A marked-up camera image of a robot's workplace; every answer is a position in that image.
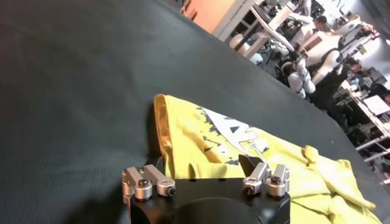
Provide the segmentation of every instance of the metal bolt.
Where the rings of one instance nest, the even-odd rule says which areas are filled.
[[[140,187],[147,187],[148,184],[149,184],[149,181],[148,181],[148,180],[145,180],[145,179],[140,179],[140,180],[138,181],[138,185],[139,185]]]
[[[272,184],[279,185],[281,182],[282,181],[281,181],[280,177],[275,177],[275,176],[271,177],[271,183]]]
[[[247,186],[244,188],[244,194],[250,196],[255,194],[255,189],[252,186]]]
[[[174,187],[169,187],[166,189],[166,195],[169,197],[173,197],[176,194],[176,189]]]

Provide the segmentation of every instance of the table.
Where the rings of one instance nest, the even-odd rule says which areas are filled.
[[[331,159],[390,220],[390,196],[333,120],[158,0],[0,1],[0,220],[128,223],[121,172],[157,156],[170,94]]]
[[[383,152],[382,153],[378,153],[374,156],[371,156],[370,158],[367,158],[365,159],[364,161],[365,162],[369,162],[369,161],[372,161],[374,159],[377,159],[381,156],[385,156],[387,154],[390,154],[390,149],[386,149],[384,148],[380,142],[385,140],[385,139],[389,139],[390,138],[390,131],[385,127],[384,123],[382,123],[381,120],[379,120],[378,117],[376,117],[371,111],[370,109],[368,109],[368,107],[364,104],[364,102],[360,99],[358,93],[356,92],[353,92],[351,90],[351,85],[348,83],[348,81],[345,81],[342,83],[341,85],[341,88],[344,89],[346,91],[346,93],[348,94],[348,96],[359,106],[359,108],[361,109],[361,111],[371,120],[371,122],[381,131],[382,133],[382,136],[379,137],[379,138],[376,138],[376,139],[373,139],[359,147],[356,148],[357,151],[360,151],[362,149],[366,149],[374,144],[378,145],[379,147],[381,147],[383,149]]]

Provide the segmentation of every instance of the yellow shirt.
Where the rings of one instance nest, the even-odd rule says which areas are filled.
[[[166,175],[245,177],[238,155],[258,156],[290,170],[291,223],[380,223],[363,198],[349,161],[322,157],[265,131],[172,96],[154,99]]]

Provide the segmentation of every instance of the person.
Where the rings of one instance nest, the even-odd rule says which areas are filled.
[[[327,22],[328,20],[326,16],[318,16],[312,23],[302,26],[290,41],[291,45],[298,47],[306,42],[306,40],[308,40],[316,32],[327,30]]]
[[[347,80],[351,73],[357,74],[362,70],[360,60],[355,60],[352,57],[347,57],[341,74],[338,75],[339,70],[336,67],[323,81],[316,86],[316,91],[309,96],[310,101],[320,110],[327,111],[328,115],[332,117],[341,127],[344,126],[345,118],[343,112],[336,106],[333,96],[340,88],[341,84]]]

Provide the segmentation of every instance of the white table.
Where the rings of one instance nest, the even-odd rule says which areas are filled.
[[[352,89],[352,86],[347,82],[343,82],[342,85],[341,85],[341,88],[344,89],[346,91],[346,93],[351,97],[351,99],[353,101],[355,101],[355,103],[359,106],[359,108],[361,109],[361,111],[363,111],[365,113],[365,115],[371,120],[371,122],[381,131],[382,133],[382,136],[379,137],[379,138],[376,138],[374,140],[371,140],[359,147],[356,148],[357,151],[360,151],[362,149],[365,149],[367,147],[370,147],[374,144],[378,145],[381,149],[383,149],[383,152],[381,153],[378,153],[374,156],[371,156],[370,158],[367,158],[365,159],[364,161],[365,162],[369,162],[369,161],[372,161],[376,158],[379,158],[381,156],[384,156],[384,155],[387,155],[387,154],[390,154],[390,149],[386,149],[384,148],[380,142],[382,142],[383,140],[385,139],[390,139],[390,131],[385,127],[384,123],[379,120],[378,117],[376,117],[371,111],[370,109],[368,109],[368,107],[364,104],[364,102],[360,99],[360,95],[359,93],[355,93],[353,92],[351,89]]]

